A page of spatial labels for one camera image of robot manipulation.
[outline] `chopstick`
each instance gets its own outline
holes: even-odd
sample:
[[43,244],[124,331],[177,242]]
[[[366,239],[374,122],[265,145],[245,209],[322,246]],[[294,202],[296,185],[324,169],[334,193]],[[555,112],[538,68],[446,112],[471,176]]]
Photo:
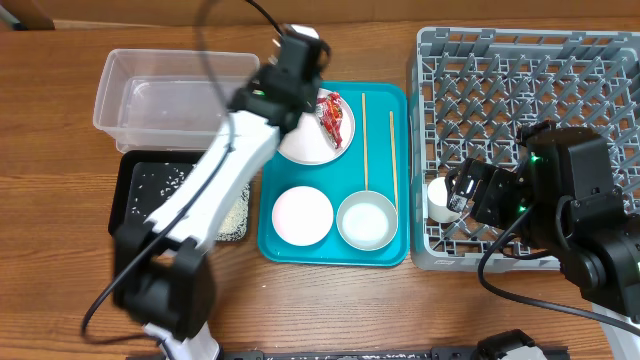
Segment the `chopstick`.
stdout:
[[396,200],[396,211],[398,211],[398,171],[396,169],[396,135],[393,126],[393,111],[389,111],[391,124],[391,161],[393,162],[393,195]]
[[362,93],[362,132],[364,134],[364,189],[369,191],[369,160],[367,159],[367,102]]

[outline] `red snack packet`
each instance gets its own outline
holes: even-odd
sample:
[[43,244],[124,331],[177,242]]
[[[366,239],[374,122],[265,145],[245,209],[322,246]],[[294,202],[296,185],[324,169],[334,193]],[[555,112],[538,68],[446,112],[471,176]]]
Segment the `red snack packet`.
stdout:
[[316,117],[320,127],[331,144],[338,149],[342,144],[340,125],[342,124],[342,108],[340,94],[332,92],[326,97],[319,98],[316,104]]

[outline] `table surface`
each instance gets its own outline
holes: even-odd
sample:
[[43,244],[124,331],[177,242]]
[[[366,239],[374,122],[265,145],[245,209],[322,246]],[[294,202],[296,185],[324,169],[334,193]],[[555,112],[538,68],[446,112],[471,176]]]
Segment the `table surface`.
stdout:
[[[639,31],[640,18],[366,23],[319,26],[333,48],[326,78],[406,87],[406,62],[424,26]],[[263,61],[272,29],[208,29],[219,51]],[[189,28],[0,33],[0,358],[122,359],[154,351],[145,340],[83,343],[80,320],[110,280],[107,222],[121,154],[94,129],[95,94],[115,48],[191,49]],[[253,180],[259,198],[260,175]],[[472,273],[426,272],[407,258],[393,269],[274,264],[249,240],[212,255],[218,300],[209,324],[228,351],[426,349],[470,345],[521,328],[574,359],[611,353],[597,323],[500,299]],[[492,275],[512,291],[588,309],[558,273]],[[95,336],[139,325],[107,301]]]

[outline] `dish rack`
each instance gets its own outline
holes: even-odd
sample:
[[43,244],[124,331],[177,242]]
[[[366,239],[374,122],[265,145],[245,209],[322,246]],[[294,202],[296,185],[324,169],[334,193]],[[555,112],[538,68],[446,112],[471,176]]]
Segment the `dish rack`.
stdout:
[[[607,138],[625,209],[640,212],[640,33],[424,28],[409,62],[413,262],[425,270],[475,271],[501,230],[428,218],[427,185],[472,157],[513,169],[526,153],[516,129],[552,119]],[[507,251],[526,255],[516,242]],[[489,272],[553,270],[553,257],[494,254]]]

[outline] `blue tray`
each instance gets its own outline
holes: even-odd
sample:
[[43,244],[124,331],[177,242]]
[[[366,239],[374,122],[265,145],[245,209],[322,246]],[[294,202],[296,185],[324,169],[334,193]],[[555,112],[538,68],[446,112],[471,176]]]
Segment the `blue tray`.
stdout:
[[[409,250],[409,159],[407,99],[394,85],[381,83],[324,82],[323,88],[337,91],[349,104],[356,121],[356,133],[349,148],[338,159],[324,165],[299,165],[276,153],[264,166],[258,247],[276,262],[395,266]],[[367,140],[369,190],[385,195],[392,203],[393,170],[389,111],[393,111],[398,171],[398,231],[389,245],[376,251],[361,251],[347,244],[335,223],[338,207],[347,196],[364,190],[364,143],[362,136],[362,93],[367,98]],[[322,191],[333,205],[334,222],[327,236],[317,244],[298,247],[276,234],[271,212],[276,199],[286,190],[307,185]]]

